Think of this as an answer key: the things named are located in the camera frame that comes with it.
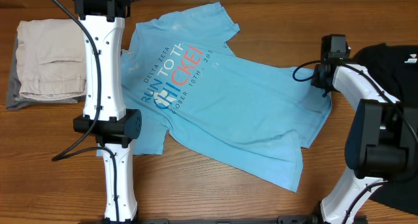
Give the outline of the light blue printed t-shirt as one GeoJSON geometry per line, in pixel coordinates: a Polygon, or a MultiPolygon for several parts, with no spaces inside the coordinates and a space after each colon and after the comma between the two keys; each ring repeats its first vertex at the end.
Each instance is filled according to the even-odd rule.
{"type": "Polygon", "coordinates": [[[121,55],[127,108],[142,114],[136,155],[160,155],[166,135],[197,153],[290,191],[332,104],[306,82],[310,69],[236,57],[238,32],[208,4],[140,22],[121,55]]]}

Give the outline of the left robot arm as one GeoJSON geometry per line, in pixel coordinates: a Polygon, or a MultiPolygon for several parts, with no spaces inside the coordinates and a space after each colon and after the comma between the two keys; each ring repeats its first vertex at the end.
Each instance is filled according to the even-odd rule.
{"type": "Polygon", "coordinates": [[[86,32],[86,101],[73,120],[75,131],[95,137],[104,161],[106,210],[102,223],[138,223],[133,189],[133,147],[142,125],[128,109],[121,88],[121,42],[131,3],[139,0],[73,0],[86,32]]]}

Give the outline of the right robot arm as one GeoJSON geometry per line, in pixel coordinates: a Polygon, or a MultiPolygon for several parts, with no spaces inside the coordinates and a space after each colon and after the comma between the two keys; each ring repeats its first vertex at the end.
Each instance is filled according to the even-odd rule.
{"type": "Polygon", "coordinates": [[[322,37],[311,84],[340,92],[356,113],[345,145],[347,167],[308,223],[366,223],[356,213],[375,191],[417,175],[417,108],[386,93],[349,53],[345,35],[322,37]]]}

